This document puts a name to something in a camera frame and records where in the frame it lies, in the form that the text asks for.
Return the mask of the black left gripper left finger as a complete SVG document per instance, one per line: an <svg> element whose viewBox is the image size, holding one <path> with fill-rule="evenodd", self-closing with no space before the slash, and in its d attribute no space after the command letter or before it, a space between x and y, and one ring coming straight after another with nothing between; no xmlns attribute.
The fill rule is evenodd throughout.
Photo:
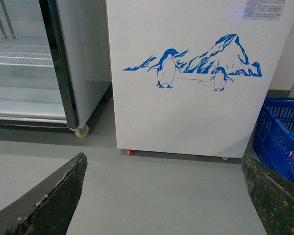
<svg viewBox="0 0 294 235"><path fill-rule="evenodd" d="M65 235L79 203L88 165L79 153L0 210L0 235Z"/></svg>

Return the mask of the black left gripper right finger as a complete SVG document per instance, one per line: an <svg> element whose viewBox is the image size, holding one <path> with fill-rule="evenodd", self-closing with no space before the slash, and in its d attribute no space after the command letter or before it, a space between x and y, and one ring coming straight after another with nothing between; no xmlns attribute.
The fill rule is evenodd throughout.
<svg viewBox="0 0 294 235"><path fill-rule="evenodd" d="M244 156L247 192L268 235L294 235L294 183L258 160Z"/></svg>

